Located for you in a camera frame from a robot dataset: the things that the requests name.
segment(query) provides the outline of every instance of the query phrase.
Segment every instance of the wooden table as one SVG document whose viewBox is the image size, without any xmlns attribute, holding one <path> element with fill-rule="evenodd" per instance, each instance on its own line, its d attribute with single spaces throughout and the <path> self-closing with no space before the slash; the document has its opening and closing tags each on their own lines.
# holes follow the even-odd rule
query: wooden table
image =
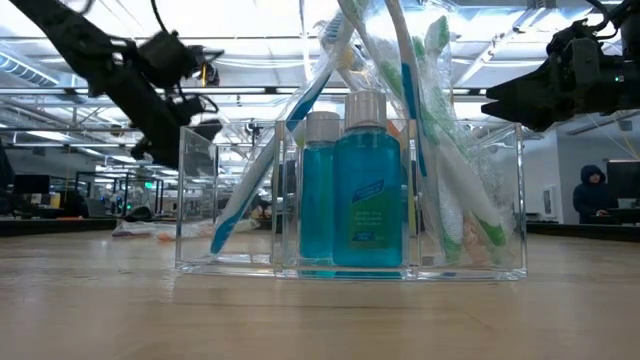
<svg viewBox="0 0 640 360">
<path fill-rule="evenodd" d="M 181 276 L 173 245 L 0 239 L 0 358 L 638 359 L 640 245 L 531 237 L 508 283 Z"/>
</svg>

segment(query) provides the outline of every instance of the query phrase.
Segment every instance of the computer monitor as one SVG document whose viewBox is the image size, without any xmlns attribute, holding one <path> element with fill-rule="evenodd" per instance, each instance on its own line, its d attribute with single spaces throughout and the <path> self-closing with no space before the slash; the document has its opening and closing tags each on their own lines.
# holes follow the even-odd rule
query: computer monitor
<svg viewBox="0 0 640 360">
<path fill-rule="evenodd" d="M 16 175 L 13 183 L 14 194 L 48 194 L 49 175 Z"/>
<path fill-rule="evenodd" d="M 640 161 L 609 161 L 607 182 L 616 199 L 640 199 Z"/>
</svg>

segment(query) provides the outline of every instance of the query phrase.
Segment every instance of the hood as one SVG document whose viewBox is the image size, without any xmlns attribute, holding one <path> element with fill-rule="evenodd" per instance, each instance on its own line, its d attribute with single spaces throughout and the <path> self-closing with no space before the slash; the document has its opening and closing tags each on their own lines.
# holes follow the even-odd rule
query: hood
<svg viewBox="0 0 640 360">
<path fill-rule="evenodd" d="M 583 167 L 582 171 L 580 172 L 580 180 L 582 180 L 582 183 L 585 185 L 593 185 L 589 182 L 589 178 L 593 174 L 600 175 L 600 184 L 607 181 L 607 176 L 602 172 L 602 170 L 600 170 L 599 167 L 595 165 L 587 165 Z"/>
</svg>

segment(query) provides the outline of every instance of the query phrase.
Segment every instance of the mouthwash bottle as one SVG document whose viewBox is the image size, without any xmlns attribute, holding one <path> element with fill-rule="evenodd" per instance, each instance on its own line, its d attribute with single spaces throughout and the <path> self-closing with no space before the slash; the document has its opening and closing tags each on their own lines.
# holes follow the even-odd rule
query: mouthwash bottle
<svg viewBox="0 0 640 360">
<path fill-rule="evenodd" d="M 302 153 L 300 257 L 331 262 L 334 224 L 333 153 L 340 136 L 340 115 L 317 111 L 307 115 Z"/>
<path fill-rule="evenodd" d="M 354 267 L 403 262 L 400 144 L 387 134 L 385 95 L 346 98 L 346 129 L 335 146 L 336 234 L 333 261 Z"/>
</svg>

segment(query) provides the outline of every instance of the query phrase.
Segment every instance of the clear acrylic organizer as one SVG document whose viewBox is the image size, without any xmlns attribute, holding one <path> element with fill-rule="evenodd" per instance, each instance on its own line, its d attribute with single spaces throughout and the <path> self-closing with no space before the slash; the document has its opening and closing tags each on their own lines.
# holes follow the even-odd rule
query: clear acrylic organizer
<svg viewBox="0 0 640 360">
<path fill-rule="evenodd" d="M 402 171 L 407 174 L 403 181 L 402 201 L 407 212 L 403 216 L 403 262 L 400 266 L 340 267 L 331 259 L 308 261 L 299 255 L 304 147 L 296 143 L 284 122 L 263 121 L 227 124 L 213 142 L 193 128 L 182 129 L 176 267 L 187 273 L 287 279 L 453 281 L 517 280 L 525 277 L 523 132 L 520 125 L 477 121 L 456 124 L 461 132 L 466 131 L 476 138 L 473 147 L 467 150 L 472 153 L 470 156 L 485 154 L 483 159 L 488 158 L 491 163 L 490 176 L 499 177 L 502 189 L 512 196 L 506 200 L 493 199 L 497 203 L 502 201 L 504 205 L 500 208 L 503 209 L 502 226 L 506 241 L 500 246 L 478 235 L 480 221 L 469 219 L 465 215 L 467 213 L 449 211 L 449 208 L 443 211 L 448 214 L 450 222 L 451 219 L 459 219 L 453 224 L 454 229 L 459 229 L 454 234 L 459 253 L 452 259 L 447 253 L 451 246 L 438 240 L 424 220 L 420 200 L 427 194 L 421 189 L 415 174 L 415 122 L 391 120 L 389 124 L 389 133 L 401 144 Z M 246 197 L 250 204 L 248 209 L 223 249 L 216 255 L 212 254 L 216 218 L 221 216 L 234 188 L 257 156 L 269 149 L 275 151 L 268 154 L 269 170 L 257 193 Z M 442 180 L 439 186 L 442 193 Z M 192 201 L 189 194 L 193 193 L 202 196 L 202 211 L 199 213 L 183 211 L 192 206 L 187 203 Z M 440 204 L 443 208 L 448 206 L 442 196 Z"/>
</svg>

